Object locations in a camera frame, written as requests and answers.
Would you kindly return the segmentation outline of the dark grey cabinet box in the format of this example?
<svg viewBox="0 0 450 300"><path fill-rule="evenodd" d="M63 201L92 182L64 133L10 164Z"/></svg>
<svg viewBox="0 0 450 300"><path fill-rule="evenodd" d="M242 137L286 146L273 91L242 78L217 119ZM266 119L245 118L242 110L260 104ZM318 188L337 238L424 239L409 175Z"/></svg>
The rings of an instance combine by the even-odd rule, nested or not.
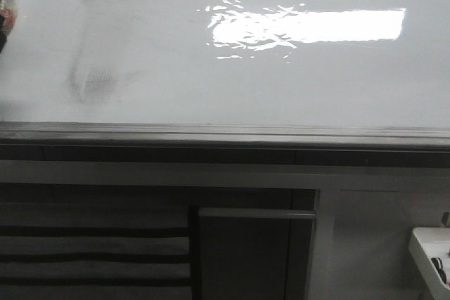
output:
<svg viewBox="0 0 450 300"><path fill-rule="evenodd" d="M196 188L192 205L312 211L314 190ZM304 299L312 220L200 217L204 299Z"/></svg>

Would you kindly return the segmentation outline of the white whiteboard marker pen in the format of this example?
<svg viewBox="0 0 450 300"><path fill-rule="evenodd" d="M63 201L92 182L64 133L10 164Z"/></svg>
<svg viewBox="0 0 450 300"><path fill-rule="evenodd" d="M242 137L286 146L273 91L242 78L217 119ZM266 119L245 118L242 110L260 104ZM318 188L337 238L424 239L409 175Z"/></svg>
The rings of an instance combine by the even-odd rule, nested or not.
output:
<svg viewBox="0 0 450 300"><path fill-rule="evenodd" d="M1 51L3 51L8 35L17 18L17 11L13 0L1 0Z"/></svg>

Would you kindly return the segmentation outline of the white whiteboard with metal frame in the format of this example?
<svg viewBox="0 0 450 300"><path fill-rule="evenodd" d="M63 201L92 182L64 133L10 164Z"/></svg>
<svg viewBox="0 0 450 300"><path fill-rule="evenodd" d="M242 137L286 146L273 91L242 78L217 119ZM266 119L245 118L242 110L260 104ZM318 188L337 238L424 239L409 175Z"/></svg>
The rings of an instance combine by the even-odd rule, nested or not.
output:
<svg viewBox="0 0 450 300"><path fill-rule="evenodd" d="M449 0L11 0L5 143L449 146Z"/></svg>

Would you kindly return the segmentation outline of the grey table frame rail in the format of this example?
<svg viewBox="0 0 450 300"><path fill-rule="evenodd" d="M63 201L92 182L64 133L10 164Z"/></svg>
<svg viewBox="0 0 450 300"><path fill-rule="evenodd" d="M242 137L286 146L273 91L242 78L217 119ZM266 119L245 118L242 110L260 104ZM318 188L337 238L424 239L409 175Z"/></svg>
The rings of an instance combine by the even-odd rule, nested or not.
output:
<svg viewBox="0 0 450 300"><path fill-rule="evenodd" d="M2 145L1 181L445 193L449 151Z"/></svg>

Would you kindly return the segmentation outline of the white plastic tray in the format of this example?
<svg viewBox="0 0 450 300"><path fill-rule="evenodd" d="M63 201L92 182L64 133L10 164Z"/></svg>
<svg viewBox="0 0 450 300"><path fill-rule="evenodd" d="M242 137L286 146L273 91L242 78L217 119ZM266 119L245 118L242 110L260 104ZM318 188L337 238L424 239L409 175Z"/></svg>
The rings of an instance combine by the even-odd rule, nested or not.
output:
<svg viewBox="0 0 450 300"><path fill-rule="evenodd" d="M433 299L449 299L449 229L416 227L412 230L409 251L420 274L422 275L430 296ZM445 285L431 258L443 260L448 284Z"/></svg>

